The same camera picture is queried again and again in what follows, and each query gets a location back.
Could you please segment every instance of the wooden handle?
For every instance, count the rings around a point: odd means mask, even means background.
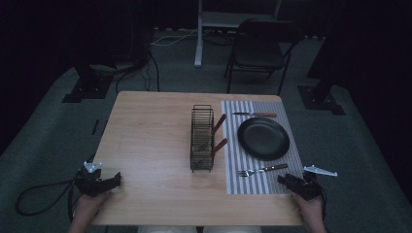
[[[255,117],[277,117],[275,113],[254,113]]]
[[[224,145],[226,145],[227,139],[223,139],[217,146],[213,148],[212,154],[215,154],[218,150],[220,150]]]
[[[278,170],[278,169],[287,168],[287,167],[288,167],[288,163],[282,163],[282,164],[271,166],[271,167],[265,167],[263,168],[263,170],[267,172],[267,171],[273,171],[273,170]]]
[[[216,131],[218,131],[219,127],[221,127],[225,119],[226,119],[226,114],[223,114],[221,118],[219,119],[218,123],[216,123],[215,127],[212,129],[212,135],[214,135]]]

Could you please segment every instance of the black chair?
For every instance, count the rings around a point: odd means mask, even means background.
[[[304,37],[300,28],[292,21],[248,19],[236,31],[232,50],[224,76],[229,73],[227,93],[233,71],[269,73],[269,79],[276,70],[284,69],[277,95],[280,95],[285,75],[291,60],[291,51]],[[280,43],[288,48],[282,52]]]

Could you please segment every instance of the striped placemat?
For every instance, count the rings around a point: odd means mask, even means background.
[[[293,134],[282,102],[259,101],[222,101],[222,112],[227,115],[223,123],[223,134],[227,138],[224,147],[226,190],[227,194],[282,194],[289,193],[286,188],[277,182],[278,175],[286,173],[302,177],[303,166],[297,152]],[[285,156],[274,161],[262,161],[247,154],[237,139],[237,129],[250,116],[235,116],[232,113],[276,113],[274,119],[288,132],[291,145]],[[276,164],[288,163],[286,169],[266,173],[256,173],[248,178],[237,175],[237,171],[258,169]]]

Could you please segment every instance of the dish rack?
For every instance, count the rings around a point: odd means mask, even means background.
[[[215,135],[212,132],[214,113],[211,105],[194,105],[191,110],[190,169],[213,169]]]

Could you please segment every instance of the human hand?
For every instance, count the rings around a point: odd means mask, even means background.
[[[297,203],[298,212],[303,217],[306,230],[310,233],[326,233],[321,197],[318,196],[306,201],[299,194],[293,192],[292,198]]]
[[[109,197],[110,191],[100,193],[95,197],[82,195],[77,204],[75,216],[70,225],[69,233],[84,233],[88,225],[99,212],[104,201]]]

